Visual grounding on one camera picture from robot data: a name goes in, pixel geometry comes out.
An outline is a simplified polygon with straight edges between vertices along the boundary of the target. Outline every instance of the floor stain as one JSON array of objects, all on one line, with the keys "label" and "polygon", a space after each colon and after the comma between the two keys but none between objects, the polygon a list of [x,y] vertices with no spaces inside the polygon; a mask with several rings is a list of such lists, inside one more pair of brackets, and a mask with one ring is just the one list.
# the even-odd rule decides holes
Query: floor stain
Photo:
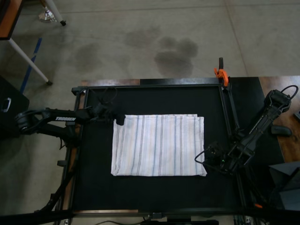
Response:
[{"label": "floor stain", "polygon": [[124,43],[135,48],[145,48],[152,44],[160,34],[159,27],[135,30],[125,35]]},{"label": "floor stain", "polygon": [[161,48],[166,48],[166,49],[176,48],[177,46],[176,39],[172,37],[163,37],[162,39],[160,39],[158,43]]},{"label": "floor stain", "polygon": [[159,52],[155,56],[155,62],[164,77],[187,77],[193,72],[191,59],[178,52]]},{"label": "floor stain", "polygon": [[191,76],[194,68],[192,58],[198,54],[198,45],[188,38],[176,41],[172,37],[164,37],[158,43],[161,49],[168,49],[154,57],[159,72],[169,78]]},{"label": "floor stain", "polygon": [[113,60],[120,67],[120,69],[126,74],[126,77],[131,77],[129,71],[130,57],[128,55],[114,56]]},{"label": "floor stain", "polygon": [[97,43],[84,45],[76,50],[69,63],[75,66],[79,72],[92,72],[102,66],[102,62],[98,58],[99,49]]}]

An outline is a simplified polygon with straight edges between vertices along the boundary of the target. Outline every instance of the black case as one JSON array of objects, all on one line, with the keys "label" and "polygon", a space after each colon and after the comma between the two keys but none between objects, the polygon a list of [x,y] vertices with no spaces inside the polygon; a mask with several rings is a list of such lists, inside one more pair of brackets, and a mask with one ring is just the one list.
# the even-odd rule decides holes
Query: black case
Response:
[{"label": "black case", "polygon": [[20,135],[15,116],[28,106],[29,100],[0,76],[0,140]]}]

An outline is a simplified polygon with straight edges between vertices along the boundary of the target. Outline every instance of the wooden surface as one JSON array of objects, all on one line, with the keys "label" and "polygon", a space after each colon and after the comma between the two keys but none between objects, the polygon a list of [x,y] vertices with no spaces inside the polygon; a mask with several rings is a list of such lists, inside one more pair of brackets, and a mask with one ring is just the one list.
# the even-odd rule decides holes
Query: wooden surface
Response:
[{"label": "wooden surface", "polygon": [[[264,95],[270,90],[282,90],[289,85],[297,85],[300,88],[300,76],[260,77],[259,78]],[[290,88],[285,93],[292,95],[295,88]],[[285,158],[285,162],[300,161],[300,122],[294,117],[294,113],[300,111],[300,91],[292,99],[290,110],[281,114],[275,125],[285,126],[292,130],[291,137],[278,137],[278,141]]]},{"label": "wooden surface", "polygon": [[0,23],[0,39],[10,39],[12,29],[16,24],[16,19],[20,13],[22,0],[10,0],[7,11]]},{"label": "wooden surface", "polygon": [[140,85],[140,79],[82,81],[82,86],[126,86]]},{"label": "wooden surface", "polygon": [[[85,93],[82,93],[80,96],[79,109],[83,109],[84,107],[84,97],[85,97]],[[79,135],[80,127],[81,126],[79,124],[76,124],[75,132],[77,135]],[[68,172],[71,171],[72,169],[76,155],[77,155],[77,148],[74,147],[71,149],[70,165],[68,168]],[[70,180],[65,190],[65,195],[64,195],[63,205],[62,205],[63,210],[67,210],[69,208],[71,191],[72,191],[72,183],[73,183],[73,178]]]}]

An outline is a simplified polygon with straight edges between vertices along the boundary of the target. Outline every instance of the striped towel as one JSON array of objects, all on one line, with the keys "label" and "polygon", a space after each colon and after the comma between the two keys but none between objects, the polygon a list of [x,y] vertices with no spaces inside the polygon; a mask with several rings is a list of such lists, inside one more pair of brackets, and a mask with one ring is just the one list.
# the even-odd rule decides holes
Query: striped towel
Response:
[{"label": "striped towel", "polygon": [[[126,115],[114,122],[114,176],[205,176],[194,161],[204,148],[204,117],[197,115]],[[204,154],[199,157],[204,161]]]}]

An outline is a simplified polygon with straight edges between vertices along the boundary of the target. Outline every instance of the clamp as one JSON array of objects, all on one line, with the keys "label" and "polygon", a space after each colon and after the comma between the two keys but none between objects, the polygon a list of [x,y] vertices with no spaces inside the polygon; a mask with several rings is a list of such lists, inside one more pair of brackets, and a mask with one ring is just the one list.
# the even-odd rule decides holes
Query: clamp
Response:
[{"label": "clamp", "polygon": [[224,87],[228,86],[229,80],[226,71],[224,70],[223,58],[219,58],[219,70],[214,68],[215,75],[217,78],[222,79],[222,83]]}]

